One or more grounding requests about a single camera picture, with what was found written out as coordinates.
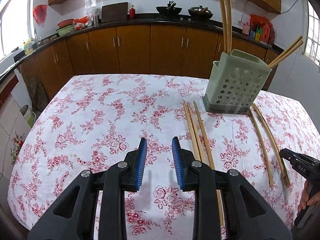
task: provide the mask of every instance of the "black countertop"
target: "black countertop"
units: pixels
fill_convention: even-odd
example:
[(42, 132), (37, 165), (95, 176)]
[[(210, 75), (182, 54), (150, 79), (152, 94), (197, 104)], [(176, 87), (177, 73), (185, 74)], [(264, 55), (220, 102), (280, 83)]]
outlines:
[[(93, 30), (98, 29), (104, 29), (104, 28), (110, 28), (110, 27), (116, 27), (116, 26), (125, 26), (125, 25), (141, 25), (141, 24), (162, 24), (162, 25), (176, 25), (176, 26), (184, 26), (184, 27), (191, 27), (206, 31), (212, 31), (212, 32), (218, 32), (222, 33), (222, 23), (218, 21), (213, 20), (207, 20), (207, 21), (197, 21), (190, 18), (190, 16), (186, 15), (178, 15), (178, 17), (175, 18), (165, 18), (161, 17), (160, 14), (157, 13), (146, 13), (146, 14), (136, 14), (135, 19), (127, 19), (127, 20), (120, 20), (120, 21), (114, 21), (114, 22), (108, 22), (108, 23), (101, 23), (98, 26), (89, 26), (86, 28), (83, 28), (81, 30), (72, 31), (69, 34), (59, 37), (53, 41), (50, 41), (49, 43), (41, 46), (38, 49), (33, 50), (30, 54), (23, 56), (20, 58), (16, 63), (12, 64), (10, 67), (8, 67), (5, 71), (3, 71), (0, 74), (0, 84), (14, 71), (26, 58), (31, 57), (32, 55), (37, 54), (38, 52), (42, 51), (43, 49), (51, 46), (52, 44), (61, 41), (62, 39), (80, 34), (85, 33)], [(248, 38), (248, 36), (242, 34), (242, 30), (236, 27), (232, 27), (232, 36), (236, 38), (240, 38), (242, 40), (254, 43), (260, 47), (263, 47), (265, 49), (271, 49), (275, 53), (282, 53), (283, 49), (280, 47), (273, 45), (272, 48), (268, 48), (266, 45), (253, 41)]]

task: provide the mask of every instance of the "chopstick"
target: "chopstick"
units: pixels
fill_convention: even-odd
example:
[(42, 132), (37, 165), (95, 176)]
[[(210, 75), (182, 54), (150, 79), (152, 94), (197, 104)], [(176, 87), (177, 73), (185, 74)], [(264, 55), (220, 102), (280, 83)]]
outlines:
[(227, 27), (227, 14), (226, 14), (226, 5), (224, 0), (219, 0), (221, 16), (222, 16), (222, 27), (223, 27), (223, 45), (224, 52), (228, 51), (228, 27)]
[(197, 145), (198, 145), (198, 150), (199, 150), (199, 153), (200, 153), (201, 162), (207, 164), (207, 161), (206, 161), (206, 159), (204, 157), (204, 151), (203, 151), (203, 148), (202, 148), (202, 144), (201, 144), (201, 141), (200, 141), (198, 128), (197, 128), (195, 119), (193, 118), (193, 113), (192, 113), (192, 109), (191, 109), (191, 106), (190, 106), (189, 102), (187, 103), (187, 106), (188, 106), (189, 114), (190, 114), (190, 117), (191, 117), (192, 127), (193, 127), (193, 130), (195, 132), (195, 136), (196, 136), (196, 141), (197, 141)]
[(262, 148), (262, 152), (263, 152), (263, 155), (264, 155), (264, 159), (266, 161), (266, 166), (267, 166), (267, 173), (268, 173), (268, 178), (269, 178), (269, 185), (270, 187), (273, 186), (273, 178), (272, 178), (272, 173), (271, 173), (271, 168), (270, 168), (270, 163), (269, 163), (269, 158), (268, 158), (268, 153), (267, 153), (267, 149), (266, 149), (266, 146), (264, 145), (264, 142), (263, 142), (263, 137), (260, 133), (260, 130), (259, 130), (259, 127), (258, 127), (258, 124), (253, 116), (253, 113), (251, 111), (251, 109), (249, 108), (249, 115), (252, 119), (252, 122), (253, 122), (253, 125), (257, 131), (257, 134), (258, 134), (258, 137), (259, 137), (259, 140), (260, 140), (260, 144), (261, 144), (261, 148)]
[[(200, 115), (200, 112), (198, 110), (198, 107), (197, 107), (197, 104), (195, 101), (193, 101), (193, 105), (195, 106), (196, 114), (198, 117), (200, 129), (201, 129), (203, 140), (204, 140), (205, 149), (207, 150), (207, 156), (208, 156), (210, 168), (212, 170), (215, 170), (207, 133), (205, 132), (205, 128), (204, 128), (204, 125), (203, 125), (203, 122), (201, 119), (201, 115)], [(222, 209), (222, 198), (221, 198), (221, 192), (218, 189), (217, 189), (217, 198), (218, 198), (218, 210), (219, 210), (220, 225), (223, 226), (224, 222), (223, 222), (223, 211), (222, 211), (223, 210)]]
[(188, 110), (188, 107), (187, 107), (187, 104), (185, 103), (185, 101), (183, 101), (183, 107), (184, 107), (184, 112), (185, 112), (186, 118), (187, 118), (187, 123), (188, 123), (188, 128), (189, 128), (189, 132), (190, 132), (190, 136), (191, 136), (193, 152), (195, 154), (196, 160), (197, 161), (201, 161), (200, 155), (199, 155), (199, 150), (198, 150), (198, 144), (197, 144), (197, 141), (196, 141), (195, 132), (193, 130), (193, 126), (192, 126), (192, 122), (191, 122), (191, 116), (189, 114), (189, 110)]
[(276, 57), (269, 65), (268, 68), (273, 68), (278, 65), (281, 61), (292, 54), (297, 48), (303, 44), (302, 36), (299, 36), (284, 52)]
[(279, 166), (280, 166), (282, 177), (284, 178), (286, 186), (288, 187), (290, 185), (288, 172), (287, 172), (287, 169), (286, 169), (286, 167), (284, 165), (283, 159), (280, 157), (280, 154), (279, 154), (280, 150), (279, 150), (278, 145), (276, 144), (275, 137), (273, 136), (273, 134), (272, 134), (272, 132), (270, 130), (270, 127), (268, 126), (266, 120), (264, 119), (263, 115), (261, 114), (261, 111), (259, 110), (259, 108), (256, 106), (255, 103), (253, 103), (252, 106), (253, 106), (253, 109), (255, 110), (255, 112), (257, 113), (257, 116), (259, 117), (260, 122), (262, 123), (264, 129), (266, 130), (266, 132), (268, 134), (268, 137), (269, 137), (269, 139), (271, 141), (272, 147), (273, 147), (273, 149), (274, 149), (274, 151), (276, 153), (276, 157), (277, 157), (277, 160), (278, 160), (278, 163), (279, 163)]
[(231, 43), (232, 43), (232, 14), (231, 14), (231, 0), (225, 0), (227, 8), (227, 53), (231, 54)]

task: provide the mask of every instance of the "floral tablecloth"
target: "floral tablecloth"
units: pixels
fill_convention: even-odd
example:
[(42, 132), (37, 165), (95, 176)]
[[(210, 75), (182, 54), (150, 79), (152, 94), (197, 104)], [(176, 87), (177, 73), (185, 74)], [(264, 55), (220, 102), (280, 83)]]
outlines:
[[(32, 228), (82, 170), (108, 169), (145, 137), (148, 154), (142, 186), (139, 192), (125, 196), (128, 239), (191, 239), (194, 194), (178, 189), (171, 152), (174, 136), (182, 148), (192, 151), (182, 104), (185, 100), (198, 105), (216, 169), (239, 170), (291, 227), (303, 177), (285, 160), (290, 186), (283, 187), (275, 153), (254, 114), (273, 174), (274, 186), (270, 188), (251, 119), (207, 113), (202, 104), (207, 83), (204, 79), (157, 75), (73, 77), (41, 114), (16, 160), (8, 192), (13, 215)], [(319, 158), (319, 133), (298, 101), (261, 91), (255, 103), (280, 148)]]

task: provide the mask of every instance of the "green plastic utensil holder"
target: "green plastic utensil holder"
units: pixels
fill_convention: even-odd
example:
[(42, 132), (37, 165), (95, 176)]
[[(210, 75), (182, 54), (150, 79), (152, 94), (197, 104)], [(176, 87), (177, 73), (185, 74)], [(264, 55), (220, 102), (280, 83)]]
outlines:
[(247, 114), (271, 69), (261, 59), (234, 49), (214, 61), (203, 97), (210, 113)]

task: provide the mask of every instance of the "human hand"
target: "human hand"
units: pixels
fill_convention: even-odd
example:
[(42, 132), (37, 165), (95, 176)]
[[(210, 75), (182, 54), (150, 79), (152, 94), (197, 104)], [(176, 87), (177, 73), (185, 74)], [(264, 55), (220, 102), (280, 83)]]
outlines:
[(298, 206), (299, 212), (301, 211), (301, 209), (305, 209), (306, 206), (311, 206), (311, 205), (317, 203), (318, 201), (320, 201), (320, 192), (316, 193), (312, 198), (309, 199), (309, 194), (307, 192), (308, 185), (309, 185), (309, 183), (306, 180), (306, 182), (304, 183), (304, 188), (303, 188), (300, 203)]

